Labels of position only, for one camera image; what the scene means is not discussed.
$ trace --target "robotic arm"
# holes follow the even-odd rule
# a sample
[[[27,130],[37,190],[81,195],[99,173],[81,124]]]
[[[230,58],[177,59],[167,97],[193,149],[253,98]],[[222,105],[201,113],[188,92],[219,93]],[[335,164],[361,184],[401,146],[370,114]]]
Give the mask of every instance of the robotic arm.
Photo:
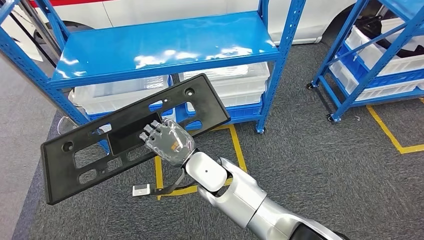
[[[318,222],[304,218],[267,197],[255,179],[225,158],[213,160],[196,148],[188,132],[172,120],[153,121],[140,139],[163,160],[180,168],[182,174],[170,187],[156,189],[146,184],[133,187],[133,196],[172,192],[187,174],[198,183],[199,194],[242,228],[262,240],[346,240]],[[232,183],[224,190],[228,178]]]

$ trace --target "red stripe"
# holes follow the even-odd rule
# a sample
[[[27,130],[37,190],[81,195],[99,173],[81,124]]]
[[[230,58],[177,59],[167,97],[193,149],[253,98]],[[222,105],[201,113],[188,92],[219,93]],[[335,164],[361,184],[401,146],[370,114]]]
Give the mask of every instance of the red stripe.
[[[87,4],[87,3],[105,2],[105,1],[111,1],[111,0],[50,0],[50,3],[53,6],[63,6],[63,5]],[[34,0],[30,0],[29,3],[34,8],[39,7]]]

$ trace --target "blue metal shelf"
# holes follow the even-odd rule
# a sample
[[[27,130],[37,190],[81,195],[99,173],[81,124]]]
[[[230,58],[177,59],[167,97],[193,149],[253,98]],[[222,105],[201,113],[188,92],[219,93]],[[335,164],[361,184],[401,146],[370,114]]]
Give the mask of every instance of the blue metal shelf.
[[[6,19],[6,17],[12,12],[16,4],[20,0],[6,0],[3,6],[0,8],[0,24]]]
[[[269,0],[260,0],[257,11],[73,33],[69,33],[49,0],[35,1],[51,23],[62,50],[53,76],[46,76],[1,27],[0,50],[78,125],[88,119],[62,94],[63,88],[274,61],[259,115],[231,121],[256,121],[258,133],[264,132],[306,2],[291,0],[276,47],[267,30]],[[5,5],[0,16],[7,16],[10,10],[11,6]]]
[[[381,34],[380,36],[353,50],[350,50],[350,48],[344,45],[345,39],[349,35],[352,26],[355,24],[356,19],[358,18],[362,10],[365,8],[365,6],[367,6],[368,2],[369,0],[358,0],[353,6],[349,17],[341,28],[340,33],[338,34],[336,40],[331,46],[327,56],[325,57],[324,62],[322,63],[321,67],[319,68],[319,71],[315,75],[315,78],[307,85],[307,87],[311,89],[318,87],[318,84],[322,83],[324,89],[328,92],[328,95],[330,96],[331,100],[336,105],[336,111],[330,114],[330,116],[328,117],[328,120],[330,121],[339,122],[341,120],[341,116],[351,107],[363,106],[366,104],[400,101],[409,98],[417,98],[421,97],[424,93],[423,90],[417,88],[411,92],[356,101],[358,96],[367,88],[421,79],[424,73],[424,69],[420,69],[377,77],[377,75],[387,65],[387,63],[389,63],[389,61],[396,55],[396,53],[400,49],[402,49],[402,47],[407,44],[413,36],[424,33],[424,2],[422,0],[380,0],[380,2],[384,4],[388,9],[403,18],[405,23],[384,34]],[[368,69],[363,64],[363,62],[361,62],[359,57],[356,58],[357,51],[360,51],[366,46],[369,46],[370,44],[373,44],[376,41],[383,39],[394,32],[399,31],[400,29],[403,29],[403,31],[399,34],[399,36],[391,44],[387,51],[382,55],[382,57],[375,63],[372,69]],[[348,69],[356,77],[359,83],[351,94],[348,94],[346,92],[345,87],[342,85],[342,83],[329,70],[329,66],[332,63],[340,60],[348,67]],[[337,98],[334,91],[328,84],[327,80],[324,78],[324,76],[328,72],[332,75],[332,78],[336,82],[337,87],[339,87],[341,92],[344,94],[345,99],[343,99],[343,101],[340,101]]]
[[[256,11],[94,29],[70,34],[50,83],[75,87],[280,55]]]
[[[424,7],[422,0],[379,0],[386,8],[398,15],[405,22],[413,19]]]

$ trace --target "caster wheel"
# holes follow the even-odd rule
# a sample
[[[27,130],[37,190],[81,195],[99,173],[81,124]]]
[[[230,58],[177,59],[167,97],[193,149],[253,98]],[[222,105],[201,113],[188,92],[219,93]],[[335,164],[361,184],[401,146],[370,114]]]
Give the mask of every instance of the caster wheel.
[[[258,131],[258,130],[256,130],[256,132],[257,132],[258,134],[264,134],[264,133],[265,133],[265,127],[262,129],[262,131]]]
[[[334,119],[333,119],[333,117],[331,116],[331,114],[327,114],[327,120],[328,120],[329,122],[334,122]]]
[[[306,89],[308,89],[308,90],[312,90],[312,89],[314,89],[315,87],[314,87],[314,85],[312,85],[312,83],[308,83],[308,84],[306,84]]]

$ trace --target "white storage bin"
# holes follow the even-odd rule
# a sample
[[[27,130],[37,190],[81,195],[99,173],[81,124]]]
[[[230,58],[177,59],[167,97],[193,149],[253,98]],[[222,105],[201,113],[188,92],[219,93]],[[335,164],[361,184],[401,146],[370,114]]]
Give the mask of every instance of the white storage bin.
[[[267,63],[259,62],[184,72],[179,74],[179,80],[185,81],[201,73],[206,74],[216,93],[220,96],[264,92],[267,79],[270,77]]]
[[[353,26],[351,33],[345,42],[350,49],[355,49],[369,41],[370,39],[367,36],[365,36],[356,26]],[[413,42],[411,42],[410,44],[416,46],[417,41],[424,41],[424,38],[414,38]],[[373,43],[359,50],[357,53],[359,57],[363,60],[367,68],[372,69],[376,62],[383,56],[385,52],[385,48],[377,45],[376,43]],[[413,70],[419,70],[422,68],[424,68],[424,55],[404,58],[400,58],[395,55],[393,59],[381,70],[378,76],[408,72]]]
[[[417,87],[421,90],[424,90],[424,82],[418,83]]]
[[[336,61],[329,68],[334,76],[340,80],[341,84],[343,84],[347,93],[351,94],[358,86],[358,81],[342,62]],[[424,79],[366,88],[355,101],[411,92],[417,87],[417,85],[422,84],[424,84]]]
[[[219,98],[225,107],[233,107],[239,105],[257,104],[261,101],[261,96],[263,93],[264,91],[251,91],[238,95],[220,95]],[[187,103],[187,108],[189,112],[193,112],[195,110],[193,105],[189,102]]]
[[[78,86],[73,102],[87,114],[113,112],[169,87],[169,75]]]

